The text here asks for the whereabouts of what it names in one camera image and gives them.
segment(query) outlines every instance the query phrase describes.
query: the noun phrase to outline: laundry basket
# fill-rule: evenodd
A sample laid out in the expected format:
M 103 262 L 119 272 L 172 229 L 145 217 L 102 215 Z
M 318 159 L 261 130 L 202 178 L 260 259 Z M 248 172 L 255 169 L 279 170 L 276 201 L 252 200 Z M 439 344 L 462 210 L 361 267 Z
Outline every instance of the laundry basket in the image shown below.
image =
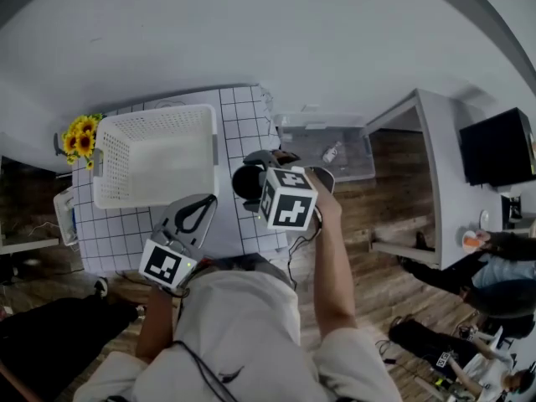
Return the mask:
M 168 205 L 193 193 L 218 195 L 216 132 L 210 105 L 105 118 L 95 143 L 96 206 Z

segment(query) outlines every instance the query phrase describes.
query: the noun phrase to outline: shirt sleeve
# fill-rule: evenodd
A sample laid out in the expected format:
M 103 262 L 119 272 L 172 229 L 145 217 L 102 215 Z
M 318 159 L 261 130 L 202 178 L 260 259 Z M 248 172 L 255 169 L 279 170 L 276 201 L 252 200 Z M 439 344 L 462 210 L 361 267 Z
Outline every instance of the shirt sleeve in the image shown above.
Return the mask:
M 329 333 L 313 358 L 322 382 L 337 397 L 363 402 L 401 402 L 372 338 L 363 330 Z
M 130 399 L 136 378 L 146 368 L 145 362 L 130 354 L 110 353 L 87 383 L 76 390 L 73 402 L 101 402 L 114 395 Z

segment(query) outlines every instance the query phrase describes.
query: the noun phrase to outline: person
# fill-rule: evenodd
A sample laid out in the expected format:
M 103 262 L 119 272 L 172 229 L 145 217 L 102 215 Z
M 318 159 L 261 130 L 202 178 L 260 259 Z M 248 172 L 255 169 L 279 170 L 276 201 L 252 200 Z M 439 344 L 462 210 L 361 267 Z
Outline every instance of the person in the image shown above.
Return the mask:
M 512 356 L 491 350 L 477 337 L 467 341 L 437 333 L 409 318 L 390 328 L 389 339 L 448 379 L 458 379 L 478 402 L 495 402 L 503 392 L 524 393 L 534 382 L 533 370 L 513 374 Z
M 415 278 L 454 293 L 479 312 L 496 318 L 529 316 L 536 310 L 536 240 L 511 233 L 477 231 L 484 243 L 446 270 L 440 271 L 408 258 L 401 266 Z M 430 250 L 424 235 L 417 248 Z
M 401 401 L 372 339 L 356 327 L 342 208 L 309 177 L 322 214 L 314 271 L 322 341 L 312 357 L 300 348 L 286 275 L 258 255 L 235 258 L 233 270 L 205 269 L 189 281 L 175 331 L 172 298 L 154 287 L 136 357 L 111 353 L 74 401 Z
M 0 399 L 52 401 L 143 307 L 107 301 L 100 278 L 85 299 L 62 298 L 0 322 Z

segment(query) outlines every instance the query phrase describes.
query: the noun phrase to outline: black round object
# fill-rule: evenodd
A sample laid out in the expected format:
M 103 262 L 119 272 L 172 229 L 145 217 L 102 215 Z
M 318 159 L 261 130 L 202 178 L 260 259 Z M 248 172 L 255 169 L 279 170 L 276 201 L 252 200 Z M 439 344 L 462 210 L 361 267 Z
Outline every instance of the black round object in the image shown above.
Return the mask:
M 244 165 L 233 174 L 233 190 L 244 199 L 259 199 L 262 187 L 259 185 L 259 174 L 264 170 L 256 165 Z

